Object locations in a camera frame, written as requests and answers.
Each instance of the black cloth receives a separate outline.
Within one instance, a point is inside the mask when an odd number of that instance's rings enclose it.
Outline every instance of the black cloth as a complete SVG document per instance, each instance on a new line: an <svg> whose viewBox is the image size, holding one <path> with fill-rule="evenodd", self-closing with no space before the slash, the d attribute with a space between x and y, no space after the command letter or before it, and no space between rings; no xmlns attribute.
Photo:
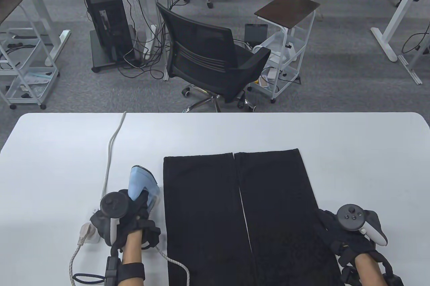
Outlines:
<svg viewBox="0 0 430 286"><path fill-rule="evenodd" d="M298 149L235 154L258 285L343 286Z"/></svg>
<svg viewBox="0 0 430 286"><path fill-rule="evenodd" d="M167 255L191 286L254 286L254 265L232 154L164 158ZM169 286L186 273L169 263Z"/></svg>

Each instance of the computer stand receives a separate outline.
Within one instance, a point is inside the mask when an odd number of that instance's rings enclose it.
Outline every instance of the computer stand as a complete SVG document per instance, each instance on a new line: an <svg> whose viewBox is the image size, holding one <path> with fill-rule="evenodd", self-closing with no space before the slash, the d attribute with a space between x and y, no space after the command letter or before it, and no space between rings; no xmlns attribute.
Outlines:
<svg viewBox="0 0 430 286"><path fill-rule="evenodd" d="M135 37L135 31L131 25L129 25L130 34L132 35L133 39ZM106 53L106 51L102 48L100 45L100 42L98 41L97 33L95 30L92 30L89 32L89 37L91 40L91 54L92 54L92 68L91 70L94 73L100 72L102 69L108 69L108 68L117 68L122 67L124 65L129 65L126 61L114 61L112 60L109 55ZM128 54L130 57L128 61L133 65L140 65L140 61L137 61L134 56L134 52Z"/></svg>

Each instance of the vr controller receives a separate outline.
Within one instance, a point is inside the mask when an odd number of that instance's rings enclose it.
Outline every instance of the vr controller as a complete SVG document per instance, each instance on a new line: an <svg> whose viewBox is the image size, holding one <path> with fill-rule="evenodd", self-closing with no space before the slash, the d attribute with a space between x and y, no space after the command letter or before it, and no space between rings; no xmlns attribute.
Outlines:
<svg viewBox="0 0 430 286"><path fill-rule="evenodd" d="M355 204L346 204L339 209L337 217L345 230L360 231L379 246L388 244L375 211L363 210Z"/></svg>

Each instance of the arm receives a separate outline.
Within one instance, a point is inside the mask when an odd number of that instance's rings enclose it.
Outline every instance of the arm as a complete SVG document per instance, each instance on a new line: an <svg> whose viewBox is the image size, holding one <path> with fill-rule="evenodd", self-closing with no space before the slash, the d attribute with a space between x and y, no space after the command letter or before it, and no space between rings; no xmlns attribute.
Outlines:
<svg viewBox="0 0 430 286"><path fill-rule="evenodd" d="M124 246L123 264L142 262L142 231L134 231L127 236ZM143 286L141 278L130 278L123 280L118 286Z"/></svg>
<svg viewBox="0 0 430 286"><path fill-rule="evenodd" d="M387 286L378 263L370 255L366 253L358 255L355 258L355 266L362 286Z"/></svg>

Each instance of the chair base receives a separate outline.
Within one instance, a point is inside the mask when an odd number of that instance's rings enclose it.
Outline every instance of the chair base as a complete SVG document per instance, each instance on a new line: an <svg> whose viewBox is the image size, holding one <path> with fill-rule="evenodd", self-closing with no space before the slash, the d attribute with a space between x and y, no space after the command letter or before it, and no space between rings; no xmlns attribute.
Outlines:
<svg viewBox="0 0 430 286"><path fill-rule="evenodd" d="M190 92L191 88L199 91L202 94L205 94L206 98L203 99L203 100L200 100L199 102L196 102L194 104L189 105L182 112L190 112L191 110L193 110L195 108L198 108L200 106L203 106L203 105L205 105L207 103L213 103L213 105L215 107L215 111L216 112L221 112L221 108L220 108L219 102L218 102L218 99L219 99L220 95L214 94L214 93L212 93L210 91L204 90L204 89L199 88L199 87L194 86L194 85L188 85L187 87L185 87L182 90L182 94L184 95L184 97L189 97L189 92ZM244 106L246 106L248 111L250 111L250 112L255 111L256 106L253 105L252 103L250 103L247 99L245 99L242 102L240 101L240 98L237 98L236 100L239 101L238 108L242 109Z"/></svg>

